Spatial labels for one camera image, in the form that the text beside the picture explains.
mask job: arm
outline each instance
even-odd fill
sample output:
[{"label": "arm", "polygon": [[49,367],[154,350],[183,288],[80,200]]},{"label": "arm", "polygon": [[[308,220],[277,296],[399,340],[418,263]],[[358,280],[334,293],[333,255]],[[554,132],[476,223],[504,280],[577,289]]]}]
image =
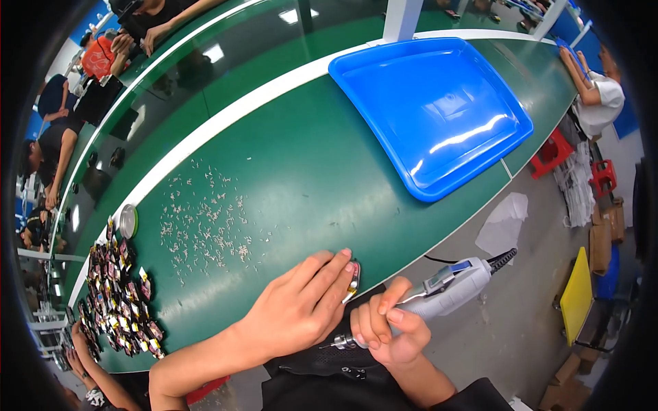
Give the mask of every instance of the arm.
[{"label": "arm", "polygon": [[110,67],[110,73],[115,77],[119,77],[126,67],[126,61],[128,61],[127,54],[117,54],[112,66]]},{"label": "arm", "polygon": [[206,11],[212,7],[217,6],[220,3],[225,2],[226,0],[199,0],[193,5],[189,6],[180,14],[171,20],[169,20],[169,23],[171,24],[171,27],[176,27],[177,25],[183,23],[185,20],[192,18],[196,16],[197,14]]},{"label": "arm", "polygon": [[[456,388],[422,354],[432,333],[420,316],[394,308],[413,286],[397,277],[384,294],[350,312],[352,335],[391,373],[402,391],[418,407],[429,408],[452,397]],[[393,337],[391,326],[402,333]]]},{"label": "arm", "polygon": [[187,410],[185,396],[208,381],[248,370],[268,361],[262,349],[241,341],[236,324],[207,340],[158,361],[149,372],[153,410]]},{"label": "arm", "polygon": [[64,109],[66,105],[66,98],[68,97],[68,80],[62,85],[62,105],[59,107],[60,110]]},{"label": "arm", "polygon": [[76,146],[76,141],[78,140],[78,135],[67,128],[62,134],[62,149],[59,151],[59,163],[57,163],[57,172],[55,172],[55,179],[51,184],[51,188],[46,197],[46,208],[52,209],[57,205],[57,200],[59,198],[59,187],[62,184],[62,179],[66,174],[66,168],[68,167],[68,162],[71,159],[71,154],[73,154],[73,148]]},{"label": "arm", "polygon": [[187,410],[185,395],[204,383],[323,341],[343,317],[350,258],[348,249],[315,253],[272,280],[245,318],[158,361],[149,373],[152,409]]},{"label": "arm", "polygon": [[571,53],[561,47],[560,56],[562,57],[562,61],[564,62],[567,71],[569,72],[569,75],[571,76],[571,79],[576,86],[576,90],[578,90],[578,94],[580,95],[582,103],[586,106],[600,105],[601,95],[599,94],[599,90],[596,87],[593,87],[592,84],[584,78],[580,67],[576,67]]},{"label": "arm", "polygon": [[110,51],[116,56],[110,67],[110,73],[112,73],[113,76],[119,77],[119,75],[123,73],[126,61],[128,60],[128,55],[130,54],[130,46],[134,42],[135,41],[129,34],[120,34],[112,42]]},{"label": "arm", "polygon": [[450,379],[423,354],[410,363],[391,365],[386,369],[407,397],[421,408],[439,404],[457,393]]},{"label": "arm", "polygon": [[110,374],[107,373],[100,365],[96,364],[87,346],[87,340],[80,331],[80,321],[76,322],[71,329],[71,338],[73,345],[76,347],[80,363],[90,378],[96,382],[98,388],[103,392],[105,398],[117,408],[125,408],[128,411],[139,411],[139,406],[130,398],[130,395],[117,383]]},{"label": "arm", "polygon": [[197,14],[211,8],[215,7],[220,3],[225,2],[226,0],[198,0],[196,3],[193,5],[189,6],[182,12],[180,12],[177,16],[172,17],[171,20],[168,22],[161,24],[160,26],[155,26],[148,31],[146,31],[146,36],[144,37],[144,44],[143,48],[144,51],[146,52],[146,55],[148,57],[153,54],[153,49],[154,49],[154,44],[155,41],[158,40],[158,37],[161,37],[171,31],[171,29],[175,28],[179,24],[185,22],[186,20],[196,16]]},{"label": "arm", "polygon": [[69,365],[71,365],[71,372],[82,381],[87,391],[97,387],[96,381],[87,374],[80,362],[80,357],[78,357],[78,353],[75,350],[67,349],[66,359],[68,360]]},{"label": "arm", "polygon": [[62,111],[60,110],[60,111],[54,112],[52,114],[46,114],[45,116],[43,116],[43,121],[50,122],[50,121],[56,120],[56,119],[58,119],[62,116],[63,116],[63,114],[62,114]]}]

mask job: chair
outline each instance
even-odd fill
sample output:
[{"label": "chair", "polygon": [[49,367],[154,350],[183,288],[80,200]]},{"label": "chair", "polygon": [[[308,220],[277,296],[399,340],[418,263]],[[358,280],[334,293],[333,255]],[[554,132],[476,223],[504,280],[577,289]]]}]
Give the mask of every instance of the chair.
[{"label": "chair", "polygon": [[[610,193],[617,188],[617,175],[612,160],[597,161],[592,164],[592,176],[590,183],[594,184],[597,199]],[[604,188],[604,184],[609,184],[610,188]]]},{"label": "chair", "polygon": [[557,167],[566,160],[574,149],[567,142],[562,133],[555,128],[542,148],[530,159],[535,172],[532,178],[535,180]]},{"label": "chair", "polygon": [[230,379],[230,375],[227,375],[226,377],[221,377],[218,379],[215,379],[213,381],[210,381],[206,385],[202,386],[201,388],[192,391],[191,393],[187,394],[185,396],[186,403],[188,405],[192,405],[195,402],[201,400],[203,397],[208,395],[212,390],[218,389],[219,387],[222,386],[225,382],[227,382]]}]

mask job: white paper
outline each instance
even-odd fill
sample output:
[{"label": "white paper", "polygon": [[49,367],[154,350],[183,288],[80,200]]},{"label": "white paper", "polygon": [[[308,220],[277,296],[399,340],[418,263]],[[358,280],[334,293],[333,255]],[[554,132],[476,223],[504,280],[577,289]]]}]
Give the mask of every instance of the white paper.
[{"label": "white paper", "polygon": [[489,214],[475,245],[491,256],[497,256],[518,248],[521,224],[528,216],[528,197],[510,193]]}]

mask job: stack of papers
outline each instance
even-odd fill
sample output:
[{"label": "stack of papers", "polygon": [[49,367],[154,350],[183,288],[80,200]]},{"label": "stack of papers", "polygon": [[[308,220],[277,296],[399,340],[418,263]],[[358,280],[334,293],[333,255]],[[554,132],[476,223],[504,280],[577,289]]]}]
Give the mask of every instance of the stack of papers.
[{"label": "stack of papers", "polygon": [[592,167],[590,166],[590,146],[586,141],[578,144],[576,150],[559,166],[553,169],[555,181],[565,195],[569,215],[563,223],[566,227],[584,227],[592,219],[594,194],[590,187]]}]

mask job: white fabric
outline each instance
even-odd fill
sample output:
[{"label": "white fabric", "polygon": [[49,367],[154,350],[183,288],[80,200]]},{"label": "white fabric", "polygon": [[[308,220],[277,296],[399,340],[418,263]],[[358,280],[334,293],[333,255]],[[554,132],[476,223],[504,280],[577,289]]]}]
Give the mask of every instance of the white fabric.
[{"label": "white fabric", "polygon": [[586,226],[596,204],[589,183],[592,178],[589,144],[585,141],[579,143],[575,152],[553,169],[553,176],[567,202],[569,215],[563,220],[565,227]]},{"label": "white fabric", "polygon": [[579,95],[576,97],[574,112],[582,131],[591,139],[593,136],[601,134],[604,128],[617,119],[621,109],[624,108],[626,97],[621,85],[610,77],[593,71],[590,71],[589,75],[592,84],[599,90],[601,105],[586,106]]},{"label": "white fabric", "polygon": [[475,245],[491,256],[497,256],[518,248],[521,224],[528,216],[528,197],[525,194],[510,193],[487,217],[480,229]]}]

